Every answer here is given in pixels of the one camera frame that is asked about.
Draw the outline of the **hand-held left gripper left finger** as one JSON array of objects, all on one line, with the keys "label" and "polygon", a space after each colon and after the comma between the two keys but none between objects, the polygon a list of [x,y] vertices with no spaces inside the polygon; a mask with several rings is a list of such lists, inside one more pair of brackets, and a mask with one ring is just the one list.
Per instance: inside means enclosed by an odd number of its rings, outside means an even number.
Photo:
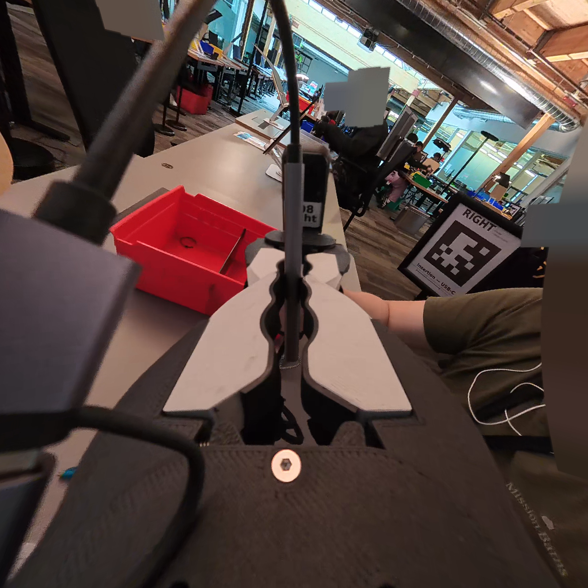
[{"label": "hand-held left gripper left finger", "polygon": [[277,285],[279,276],[265,276],[211,316],[172,388],[164,414],[261,430],[279,412]]}]

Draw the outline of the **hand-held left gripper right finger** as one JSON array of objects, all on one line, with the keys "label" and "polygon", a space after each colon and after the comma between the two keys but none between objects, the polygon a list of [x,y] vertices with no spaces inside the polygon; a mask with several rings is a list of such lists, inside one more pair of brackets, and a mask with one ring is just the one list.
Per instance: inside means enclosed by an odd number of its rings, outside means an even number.
[{"label": "hand-held left gripper right finger", "polygon": [[325,428],[412,413],[399,376],[369,315],[314,276],[306,276],[300,397]]}]

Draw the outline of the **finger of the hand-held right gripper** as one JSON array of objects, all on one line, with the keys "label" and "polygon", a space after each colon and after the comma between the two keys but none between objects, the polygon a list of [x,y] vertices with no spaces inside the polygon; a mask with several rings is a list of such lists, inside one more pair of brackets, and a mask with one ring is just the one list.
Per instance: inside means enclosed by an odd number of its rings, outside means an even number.
[{"label": "finger of the hand-held right gripper", "polygon": [[309,271],[305,275],[306,283],[317,282],[340,290],[342,274],[337,257],[334,254],[309,254],[306,256]]},{"label": "finger of the hand-held right gripper", "polygon": [[252,287],[255,283],[279,273],[279,264],[284,261],[285,254],[283,251],[259,251],[255,254],[253,261],[247,266],[247,287]]}]

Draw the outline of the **red plastic bin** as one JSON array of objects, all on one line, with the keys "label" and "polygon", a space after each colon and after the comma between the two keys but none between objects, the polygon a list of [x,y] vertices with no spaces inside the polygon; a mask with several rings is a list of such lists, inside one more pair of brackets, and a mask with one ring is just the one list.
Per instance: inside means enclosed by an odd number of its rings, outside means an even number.
[{"label": "red plastic bin", "polygon": [[245,249],[274,227],[179,186],[122,217],[110,232],[142,271],[137,289],[212,316],[246,284]]},{"label": "red plastic bin", "polygon": [[205,115],[213,96],[213,85],[200,84],[191,91],[183,86],[176,87],[176,101],[181,110],[192,115]]}]

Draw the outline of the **grey usb hub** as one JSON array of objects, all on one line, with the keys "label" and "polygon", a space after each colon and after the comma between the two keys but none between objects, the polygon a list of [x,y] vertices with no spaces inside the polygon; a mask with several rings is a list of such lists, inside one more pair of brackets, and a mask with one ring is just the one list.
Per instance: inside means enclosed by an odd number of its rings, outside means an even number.
[{"label": "grey usb hub", "polygon": [[204,587],[202,554],[192,553],[205,455],[196,442],[128,413],[86,406],[89,388],[134,287],[139,269],[101,248],[114,218],[111,199],[149,109],[200,28],[212,1],[187,1],[165,38],[155,42],[102,125],[79,172],[48,188],[32,219],[1,212],[1,230],[21,248],[1,261],[1,585],[11,571],[48,478],[45,446],[73,429],[96,429],[176,452],[186,460],[187,485],[149,550],[132,569],[109,572],[109,587],[169,587],[188,580]]}]

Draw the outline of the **person's right forearm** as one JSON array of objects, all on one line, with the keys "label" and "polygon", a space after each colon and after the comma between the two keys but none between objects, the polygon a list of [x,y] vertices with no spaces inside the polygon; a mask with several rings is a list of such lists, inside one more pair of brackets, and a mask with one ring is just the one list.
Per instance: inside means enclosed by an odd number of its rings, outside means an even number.
[{"label": "person's right forearm", "polygon": [[423,352],[433,351],[424,331],[425,301],[384,300],[371,293],[343,288],[341,292],[410,348]]}]

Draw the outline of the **black office chair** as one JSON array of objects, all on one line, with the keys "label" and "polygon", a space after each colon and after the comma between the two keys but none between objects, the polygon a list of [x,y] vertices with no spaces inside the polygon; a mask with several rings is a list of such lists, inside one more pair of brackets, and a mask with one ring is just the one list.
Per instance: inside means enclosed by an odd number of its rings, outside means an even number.
[{"label": "black office chair", "polygon": [[393,164],[392,162],[385,162],[384,164],[380,165],[377,170],[372,174],[372,177],[369,183],[363,188],[362,192],[359,195],[359,199],[353,206],[351,210],[351,214],[348,217],[348,220],[343,225],[343,232],[345,233],[349,228],[349,225],[352,223],[354,218],[362,217],[369,209],[369,204],[371,202],[371,198],[374,193],[378,190],[385,183],[385,178],[389,173],[393,171]]}]

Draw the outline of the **grey monitor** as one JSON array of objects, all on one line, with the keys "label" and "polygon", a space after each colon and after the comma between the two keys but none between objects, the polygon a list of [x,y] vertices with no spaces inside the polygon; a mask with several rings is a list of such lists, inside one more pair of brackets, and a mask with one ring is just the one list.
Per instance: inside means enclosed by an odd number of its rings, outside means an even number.
[{"label": "grey monitor", "polygon": [[410,107],[405,107],[379,148],[376,156],[381,161],[386,161],[391,156],[397,144],[405,139],[416,122],[416,114]]}]

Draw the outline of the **grey waste bin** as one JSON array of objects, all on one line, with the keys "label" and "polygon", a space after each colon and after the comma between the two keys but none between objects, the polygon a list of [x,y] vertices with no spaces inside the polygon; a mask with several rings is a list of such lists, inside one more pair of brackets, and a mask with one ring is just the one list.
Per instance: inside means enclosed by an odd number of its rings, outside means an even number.
[{"label": "grey waste bin", "polygon": [[429,220],[430,215],[427,212],[409,205],[400,211],[394,220],[394,225],[398,230],[415,236]]}]

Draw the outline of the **framed marker sign on stand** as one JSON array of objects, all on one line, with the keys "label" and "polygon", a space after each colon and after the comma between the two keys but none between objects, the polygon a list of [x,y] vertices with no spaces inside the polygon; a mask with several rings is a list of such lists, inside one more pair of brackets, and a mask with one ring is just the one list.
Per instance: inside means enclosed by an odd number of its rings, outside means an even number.
[{"label": "framed marker sign on stand", "polygon": [[522,227],[456,194],[398,267],[426,296],[469,293],[521,245]]}]

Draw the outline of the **black cabinet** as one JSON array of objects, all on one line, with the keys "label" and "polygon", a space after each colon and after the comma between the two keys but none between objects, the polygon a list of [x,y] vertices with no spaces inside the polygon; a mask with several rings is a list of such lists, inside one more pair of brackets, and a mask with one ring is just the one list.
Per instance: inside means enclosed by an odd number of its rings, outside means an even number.
[{"label": "black cabinet", "polygon": [[95,1],[33,1],[87,151],[137,68],[133,41],[105,29]]}]

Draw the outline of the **black floor pole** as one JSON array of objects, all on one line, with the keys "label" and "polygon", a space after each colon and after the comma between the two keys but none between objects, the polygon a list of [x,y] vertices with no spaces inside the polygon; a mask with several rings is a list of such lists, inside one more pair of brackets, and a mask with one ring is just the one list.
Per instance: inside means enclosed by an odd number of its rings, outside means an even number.
[{"label": "black floor pole", "polygon": [[11,138],[8,147],[16,180],[28,180],[55,171],[55,158],[44,147],[21,138]]}]

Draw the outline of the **pale horizontal duct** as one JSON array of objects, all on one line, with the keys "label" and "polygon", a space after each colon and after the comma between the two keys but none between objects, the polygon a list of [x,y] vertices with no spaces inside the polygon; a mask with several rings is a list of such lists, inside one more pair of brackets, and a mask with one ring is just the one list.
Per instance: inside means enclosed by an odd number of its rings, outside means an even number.
[{"label": "pale horizontal duct", "polygon": [[466,120],[479,120],[483,122],[500,122],[500,123],[512,123],[520,126],[522,128],[528,128],[531,124],[535,124],[536,120],[534,121],[527,121],[523,123],[518,123],[508,116],[500,114],[498,112],[490,111],[487,109],[473,109],[471,107],[463,107],[463,106],[455,106],[452,109],[452,114],[459,118],[459,119],[466,119]]}]

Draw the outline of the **flexible silver duct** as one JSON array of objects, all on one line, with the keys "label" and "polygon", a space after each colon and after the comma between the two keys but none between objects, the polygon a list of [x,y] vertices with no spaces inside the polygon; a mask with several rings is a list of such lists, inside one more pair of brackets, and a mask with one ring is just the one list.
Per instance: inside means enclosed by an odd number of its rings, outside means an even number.
[{"label": "flexible silver duct", "polygon": [[533,103],[544,114],[559,122],[569,132],[587,123],[585,105],[570,106],[564,99],[570,95],[563,82],[552,82],[545,75],[535,77],[533,68],[523,64],[523,57],[503,40],[491,34],[488,28],[455,6],[433,5],[432,11],[443,22],[439,31],[485,70],[505,83],[509,89]]}]

